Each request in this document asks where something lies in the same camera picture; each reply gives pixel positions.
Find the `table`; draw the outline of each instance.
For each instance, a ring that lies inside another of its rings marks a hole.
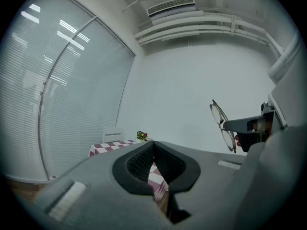
[[[103,144],[94,144],[91,146],[88,156],[92,157],[96,154],[110,152],[116,149],[124,148],[134,144],[134,140],[125,140],[117,142],[108,142]],[[155,163],[150,168],[148,176],[148,185],[153,187],[154,201],[159,203],[165,192],[168,190],[168,185],[161,176]]]

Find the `air conditioner vent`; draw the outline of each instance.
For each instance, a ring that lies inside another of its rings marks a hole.
[[[155,5],[153,7],[150,7],[147,10],[147,14],[148,16],[152,16],[161,11],[175,8],[175,7],[184,6],[184,5],[195,5],[195,1],[194,0],[170,0],[167,2],[160,3],[158,5]]]

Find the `potted plant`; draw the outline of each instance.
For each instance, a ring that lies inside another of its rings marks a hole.
[[[140,142],[143,142],[143,141],[147,141],[147,133],[138,131],[138,132],[136,133],[136,140],[135,140],[135,143],[140,143]]]

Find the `gray surface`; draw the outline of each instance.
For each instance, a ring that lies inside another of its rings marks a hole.
[[[132,195],[126,192],[114,179],[112,165],[116,158],[140,147],[143,143],[131,145],[100,154],[80,163],[58,180],[47,186],[37,197],[35,204],[45,210],[56,196],[54,191],[65,187],[70,180],[88,186],[81,199],[64,223],[75,229],[163,229],[171,226],[152,196]]]
[[[175,195],[180,209],[194,214],[210,201],[216,199],[226,190],[238,170],[218,165],[219,160],[236,164],[242,164],[246,159],[242,155],[223,154],[201,151],[162,142],[168,147],[175,149],[195,159],[201,167],[201,175],[194,186],[184,193]]]
[[[175,195],[179,208],[192,215],[176,225],[164,217],[152,196],[131,195],[112,176],[114,160],[142,143],[83,161],[49,185],[36,205],[46,209],[57,197],[56,191],[77,180],[89,187],[65,219],[65,224],[75,229],[252,230],[276,213],[293,192],[307,158],[306,133],[307,126],[287,128],[266,143],[251,146],[246,157],[163,142],[201,167],[195,185]],[[234,170],[218,165],[219,160],[242,166]]]
[[[307,51],[302,43],[286,75],[272,91],[288,126],[307,124]]]
[[[271,128],[271,134],[275,134],[278,131],[282,130],[282,123],[279,119],[279,116],[276,111],[274,111],[274,118],[273,118],[273,123],[272,123],[272,128]]]

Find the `window blind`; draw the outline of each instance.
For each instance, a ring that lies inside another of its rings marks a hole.
[[[69,43],[46,83],[40,117],[43,158],[58,177],[114,127],[134,55],[98,19]]]
[[[47,179],[37,144],[39,92],[67,40],[93,16],[71,0],[33,0],[18,14],[0,50],[2,172]]]

